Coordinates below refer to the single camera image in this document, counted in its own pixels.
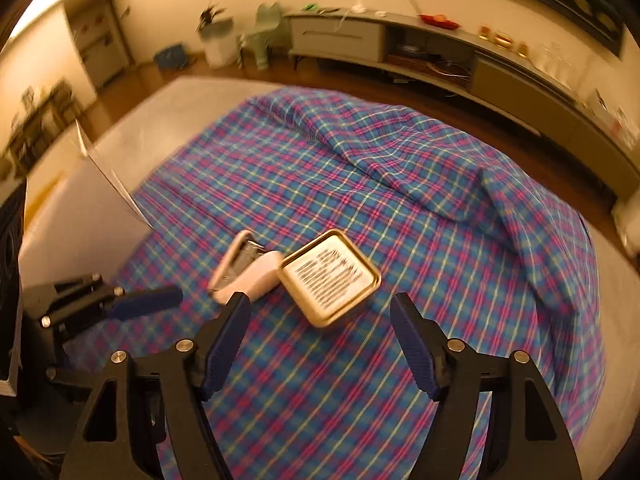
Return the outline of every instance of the pink stapler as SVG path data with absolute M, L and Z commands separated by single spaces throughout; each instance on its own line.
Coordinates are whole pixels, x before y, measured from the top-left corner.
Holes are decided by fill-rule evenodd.
M 244 292 L 254 302 L 280 283 L 281 262 L 280 252 L 265 250 L 251 231 L 240 231 L 213 273 L 207 291 L 222 304 L 234 292 Z

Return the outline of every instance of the cabinet drawer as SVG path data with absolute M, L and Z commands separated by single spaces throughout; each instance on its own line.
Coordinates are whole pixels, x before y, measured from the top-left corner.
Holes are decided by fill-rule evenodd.
M 291 31 L 295 52 L 382 61 L 380 23 L 347 18 L 340 26 L 338 18 L 292 18 Z
M 470 92 L 530 124 L 560 146 L 569 147 L 577 128 L 577 113 L 549 90 L 481 57 L 474 70 Z
M 579 121 L 569 151 L 622 200 L 640 186 L 640 174 L 619 147 L 586 120 Z

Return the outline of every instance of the white label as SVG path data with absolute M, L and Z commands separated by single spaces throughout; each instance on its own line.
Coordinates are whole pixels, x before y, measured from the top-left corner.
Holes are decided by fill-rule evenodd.
M 340 310 L 375 280 L 337 235 L 319 243 L 283 270 L 323 317 Z

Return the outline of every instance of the tv stand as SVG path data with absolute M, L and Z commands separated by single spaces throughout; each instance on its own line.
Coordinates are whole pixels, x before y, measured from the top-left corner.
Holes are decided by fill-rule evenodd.
M 476 102 L 571 153 L 616 196 L 628 200 L 640 186 L 640 146 L 630 150 L 606 132 L 576 95 L 528 59 L 463 30 L 445 30 L 403 14 L 291 12 L 290 55 L 378 68 L 426 82 Z M 443 76 L 420 56 L 399 52 L 402 42 L 454 62 L 468 77 Z

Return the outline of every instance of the drawer handle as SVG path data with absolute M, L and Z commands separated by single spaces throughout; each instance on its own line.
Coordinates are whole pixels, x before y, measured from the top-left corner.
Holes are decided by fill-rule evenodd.
M 351 38 L 352 40 L 362 40 L 362 36 L 354 36 L 353 34 L 340 34 L 339 32 L 321 32 L 319 30 L 305 30 L 302 35 L 316 34 L 318 36 L 336 36 L 338 38 Z

